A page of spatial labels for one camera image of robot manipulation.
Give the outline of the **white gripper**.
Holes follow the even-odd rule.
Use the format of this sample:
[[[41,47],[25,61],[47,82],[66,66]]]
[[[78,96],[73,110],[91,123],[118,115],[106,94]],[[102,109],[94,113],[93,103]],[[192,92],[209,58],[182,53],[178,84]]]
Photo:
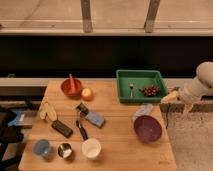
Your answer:
[[[161,102],[170,103],[171,101],[175,100],[177,97],[185,104],[193,104],[200,100],[199,97],[194,96],[185,87],[182,87],[178,90],[178,92],[172,91],[171,93],[163,97],[161,99]]]

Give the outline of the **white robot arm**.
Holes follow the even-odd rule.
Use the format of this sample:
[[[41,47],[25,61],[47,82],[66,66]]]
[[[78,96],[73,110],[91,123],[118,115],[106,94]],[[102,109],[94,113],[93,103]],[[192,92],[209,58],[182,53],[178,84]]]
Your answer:
[[[164,96],[161,101],[169,103],[179,99],[187,105],[197,103],[203,96],[213,95],[213,62],[203,62],[196,68],[196,76],[176,91]]]

